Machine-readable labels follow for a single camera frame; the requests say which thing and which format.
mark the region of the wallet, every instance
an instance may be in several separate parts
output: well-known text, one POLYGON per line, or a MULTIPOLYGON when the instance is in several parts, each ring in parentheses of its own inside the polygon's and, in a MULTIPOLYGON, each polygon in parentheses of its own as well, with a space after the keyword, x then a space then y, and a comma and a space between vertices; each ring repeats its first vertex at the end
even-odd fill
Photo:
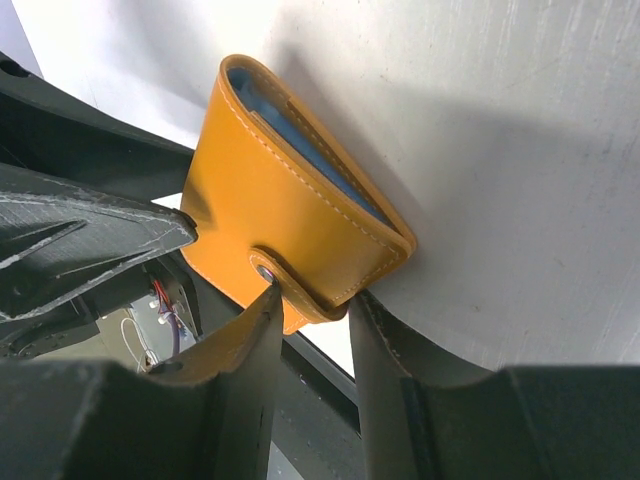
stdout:
POLYGON ((416 248, 410 228, 336 139, 265 66, 220 64, 181 209, 189 265, 246 307, 275 278, 284 333, 343 318, 416 248))

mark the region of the white stitching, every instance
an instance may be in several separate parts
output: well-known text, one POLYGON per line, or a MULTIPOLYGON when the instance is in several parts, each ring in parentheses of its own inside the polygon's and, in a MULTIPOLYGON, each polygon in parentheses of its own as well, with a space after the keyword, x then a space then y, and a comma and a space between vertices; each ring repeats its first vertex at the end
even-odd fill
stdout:
MULTIPOLYGON (((256 254, 252 253, 251 255, 249 255, 249 262, 251 263, 251 265, 253 266, 254 269, 258 268, 258 265, 256 265, 253 260, 261 260, 260 257, 258 257, 256 254)), ((321 313, 320 311, 318 311, 313 305, 311 305, 309 303, 309 301, 304 298, 304 296, 296 289, 296 287, 294 287, 293 285, 291 285, 286 278, 278 278, 278 281, 284 282, 284 284, 289 287, 291 290, 293 290, 293 293, 295 293, 296 295, 298 295, 300 297, 300 300, 302 300, 304 302, 304 304, 309 307, 309 309, 315 314, 318 315, 320 317, 326 317, 326 315, 324 313, 321 313)), ((304 316, 302 314, 302 312, 299 312, 296 307, 294 307, 293 305, 291 305, 293 307, 293 309, 298 312, 300 315, 304 316)))
MULTIPOLYGON (((188 262, 188 263, 189 263, 189 266, 190 266, 191 268, 193 268, 193 269, 196 271, 196 273, 197 273, 198 275, 200 275, 202 278, 204 278, 204 279, 205 279, 207 282, 209 282, 211 285, 214 285, 218 290, 220 290, 222 293, 224 293, 227 297, 229 297, 229 298, 230 298, 230 299, 232 299, 233 301, 236 301, 236 300, 234 299, 233 295, 230 295, 230 294, 229 294, 229 292, 227 292, 225 289, 223 289, 222 287, 218 286, 216 283, 212 282, 212 281, 211 281, 211 279, 209 278, 209 275, 207 275, 206 273, 204 273, 202 270, 200 270, 198 267, 196 267, 193 263, 191 263, 191 262, 188 262)), ((300 320, 298 320, 296 323, 294 323, 293 325, 291 325, 291 326, 289 326, 289 327, 286 327, 286 325, 285 325, 284 333, 289 334, 289 333, 292 333, 293 331, 296 331, 296 330, 300 327, 300 325, 302 325, 303 323, 305 323, 305 322, 307 322, 307 323, 308 323, 308 321, 307 321, 307 319, 306 319, 306 318, 304 318, 304 315, 300 312, 300 310, 298 310, 296 307, 294 307, 294 306, 291 304, 291 302, 287 302, 287 303, 289 304, 289 306, 290 306, 291 308, 293 308, 293 309, 298 313, 298 315, 300 315, 300 316, 302 317, 300 320)))
POLYGON ((369 278, 371 278, 373 275, 375 275, 376 273, 380 272, 381 270, 389 267, 390 265, 392 265, 395 261, 397 261, 400 258, 400 254, 395 251, 393 248, 391 248, 389 245, 387 245, 386 243, 384 243, 382 240, 378 239, 377 237, 375 237, 373 234, 371 234, 370 232, 368 232, 367 230, 365 230, 360 224, 356 223, 353 219, 351 219, 351 217, 349 217, 346 213, 344 213, 342 210, 340 210, 338 207, 336 207, 334 204, 332 204, 324 195, 322 195, 319 191, 317 191, 311 184, 309 184, 304 178, 302 178, 289 164, 287 164, 287 162, 285 162, 282 158, 280 158, 280 156, 274 152, 271 147, 269 147, 269 145, 267 145, 265 142, 263 142, 260 137, 258 137, 258 135, 256 135, 254 132, 251 131, 251 129, 249 128, 249 126, 244 122, 244 120, 240 117, 240 115, 238 115, 238 112, 233 108, 233 106, 231 105, 231 102, 229 102, 229 99, 227 98, 227 95, 224 93, 224 89, 220 88, 220 93, 222 93, 222 98, 224 98, 224 101, 226 102, 227 106, 231 109, 231 111, 233 112, 233 114, 235 115, 235 117, 240 121, 240 123, 242 124, 242 126, 247 130, 247 132, 249 132, 249 134, 255 138, 264 148, 267 149, 267 151, 269 153, 271 153, 275 158, 278 159, 278 161, 284 165, 287 170, 289 170, 289 172, 291 172, 298 180, 300 180, 300 182, 302 182, 303 185, 305 185, 307 188, 309 188, 313 193, 315 193, 319 198, 322 199, 322 201, 324 201, 324 203, 326 203, 327 205, 329 205, 331 208, 333 208, 333 210, 335 210, 336 212, 338 212, 340 215, 342 215, 346 220, 348 220, 354 227, 356 227, 358 230, 360 230, 362 233, 364 233, 365 235, 367 235, 368 237, 370 237, 373 241, 375 241, 378 245, 386 248, 387 250, 389 250, 394 258, 392 260, 390 260, 389 262, 387 262, 386 264, 384 264, 383 266, 377 268, 375 271, 371 272, 370 274, 368 274, 367 276, 365 276, 362 280, 360 280, 358 283, 356 283, 354 286, 352 286, 351 288, 345 290, 343 293, 341 293, 340 295, 338 295, 337 297, 334 297, 332 299, 332 301, 338 300, 342 297, 344 297, 345 295, 347 295, 349 292, 355 290, 356 288, 358 288, 360 285, 362 285, 365 281, 367 281, 369 278))
MULTIPOLYGON (((260 257, 258 257, 255 253, 252 253, 251 255, 249 255, 249 263, 251 263, 251 266, 252 266, 254 269, 255 269, 255 268, 257 268, 257 265, 255 265, 255 264, 252 262, 252 260, 254 260, 254 259, 256 259, 256 258, 257 258, 258 260, 260 260, 260 257)), ((320 316, 320 317, 322 317, 322 318, 325 318, 325 319, 327 318, 327 316, 326 316, 326 315, 324 315, 323 313, 318 312, 318 311, 313 307, 313 305, 311 305, 311 304, 310 304, 310 303, 309 303, 309 302, 308 302, 308 301, 307 301, 307 300, 306 300, 306 299, 305 299, 305 298, 300 294, 300 292, 299 292, 298 290, 296 290, 296 289, 295 289, 295 287, 293 287, 293 285, 291 285, 291 284, 290 284, 286 279, 284 279, 284 278, 279 278, 278 280, 279 280, 279 281, 283 281, 283 282, 285 283, 285 285, 286 285, 286 286, 288 286, 289 288, 291 288, 291 289, 294 291, 294 293, 296 293, 296 294, 300 297, 300 299, 301 299, 304 303, 306 303, 306 304, 309 306, 309 308, 311 308, 311 310, 313 310, 313 312, 314 312, 316 315, 318 315, 318 316, 320 316)), ((309 321, 305 318, 305 315, 304 315, 300 310, 298 310, 298 309, 295 307, 295 305, 294 305, 293 303, 291 303, 291 301, 290 301, 290 300, 287 300, 287 303, 288 303, 288 304, 289 304, 289 306, 290 306, 291 308, 293 308, 293 309, 296 311, 296 313, 297 313, 298 315, 300 315, 302 318, 300 318, 300 319, 299 319, 296 323, 294 323, 293 325, 291 325, 291 326, 289 326, 289 327, 285 327, 285 329, 284 329, 284 332, 285 332, 285 333, 289 333, 289 332, 291 332, 291 331, 296 331, 298 328, 300 328, 300 325, 302 325, 302 324, 303 324, 303 323, 305 323, 305 322, 306 322, 306 323, 309 323, 309 321)))
POLYGON ((298 113, 293 110, 293 108, 291 108, 291 106, 288 104, 288 100, 287 98, 282 94, 282 92, 280 91, 280 89, 278 89, 273 83, 271 83, 271 80, 269 78, 267 78, 266 76, 264 76, 263 74, 261 74, 260 72, 253 70, 251 68, 246 68, 246 70, 248 70, 249 72, 253 73, 254 75, 257 75, 258 77, 260 77, 266 84, 267 86, 269 86, 269 88, 271 88, 271 90, 273 90, 278 96, 280 96, 280 98, 282 98, 282 100, 285 102, 285 106, 287 108, 287 110, 289 110, 294 118, 296 119, 296 122, 302 127, 304 128, 307 133, 309 135, 311 135, 311 138, 313 138, 313 140, 316 142, 316 144, 324 151, 324 153, 326 153, 329 158, 331 160, 333 160, 333 164, 338 168, 338 170, 340 170, 342 172, 342 174, 347 177, 347 180, 349 181, 349 183, 351 184, 351 186, 353 188, 356 189, 356 191, 362 195, 370 204, 371 207, 379 212, 379 209, 377 208, 377 206, 375 205, 375 202, 373 201, 373 199, 371 198, 371 196, 365 192, 364 190, 362 190, 362 188, 360 187, 360 185, 358 184, 358 182, 356 181, 355 177, 353 176, 353 174, 347 170, 343 165, 342 162, 340 162, 338 160, 338 158, 329 150, 328 145, 326 144, 326 142, 320 138, 317 137, 315 135, 314 132, 312 132, 309 127, 307 127, 304 122, 302 121, 302 118, 300 117, 300 115, 298 115, 298 113))

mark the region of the wire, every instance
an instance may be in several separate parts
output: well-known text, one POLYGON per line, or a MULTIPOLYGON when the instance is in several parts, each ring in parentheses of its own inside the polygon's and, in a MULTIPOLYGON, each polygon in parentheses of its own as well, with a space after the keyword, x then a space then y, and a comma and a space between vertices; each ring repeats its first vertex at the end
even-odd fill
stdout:
POLYGON ((171 325, 171 335, 173 337, 171 356, 175 357, 178 353, 180 353, 180 328, 178 327, 177 314, 175 309, 171 305, 171 301, 169 300, 167 292, 164 290, 159 280, 153 281, 153 287, 156 289, 156 295, 158 295, 158 313, 167 320, 169 325, 171 325), (163 303, 166 306, 166 309, 164 310, 162 308, 163 303))
POLYGON ((131 357, 138 364, 138 367, 137 367, 136 371, 138 371, 138 372, 140 371, 141 359, 136 357, 135 353, 133 353, 133 350, 131 349, 131 345, 129 345, 129 341, 127 340, 127 336, 126 336, 126 334, 124 332, 124 324, 126 322, 133 323, 133 326, 136 329, 136 333, 138 334, 138 340, 140 341, 140 345, 142 346, 142 349, 144 350, 144 355, 147 355, 149 357, 149 360, 150 360, 151 364, 155 365, 155 364, 159 363, 158 356, 155 354, 155 352, 153 350, 151 350, 149 348, 149 345, 147 345, 147 342, 144 339, 144 335, 142 335, 142 330, 140 329, 140 325, 138 325, 138 322, 136 322, 131 317, 125 317, 120 322, 120 333, 122 334, 122 340, 124 341, 124 344, 126 345, 127 350, 129 350, 129 353, 131 354, 131 357))
POLYGON ((184 323, 184 320, 182 320, 182 318, 180 317, 180 315, 178 315, 178 312, 174 311, 173 314, 176 316, 176 318, 180 321, 180 325, 183 325, 184 327, 187 326, 186 323, 184 323))
POLYGON ((147 357, 147 353, 143 353, 142 355, 140 355, 140 357, 138 358, 138 366, 136 367, 136 373, 140 373, 140 370, 142 370, 142 359, 147 357))

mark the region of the wallet flap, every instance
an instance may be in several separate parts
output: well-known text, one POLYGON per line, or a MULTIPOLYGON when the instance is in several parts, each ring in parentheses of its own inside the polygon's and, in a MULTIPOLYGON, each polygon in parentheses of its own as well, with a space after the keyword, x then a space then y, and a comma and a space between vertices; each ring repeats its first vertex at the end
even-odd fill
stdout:
POLYGON ((221 64, 182 209, 199 233, 185 258, 236 302, 246 306, 264 289, 256 262, 274 270, 285 333, 341 317, 355 293, 415 249, 408 226, 338 142, 245 56, 221 64))

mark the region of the white surface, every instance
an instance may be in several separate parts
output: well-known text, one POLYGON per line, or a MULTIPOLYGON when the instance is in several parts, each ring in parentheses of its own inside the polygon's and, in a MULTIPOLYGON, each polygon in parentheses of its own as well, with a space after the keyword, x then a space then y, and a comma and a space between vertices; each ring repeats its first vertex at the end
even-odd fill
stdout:
POLYGON ((340 368, 355 377, 348 315, 338 322, 305 325, 300 329, 300 332, 336 362, 340 368))
POLYGON ((15 0, 46 79, 194 146, 218 62, 280 74, 415 230, 373 289, 465 358, 640 360, 640 0, 15 0))
POLYGON ((271 442, 269 450, 267 480, 303 480, 295 467, 273 442, 271 442))
POLYGON ((26 70, 40 75, 40 69, 11 0, 0 0, 0 26, 0 51, 20 62, 26 70))

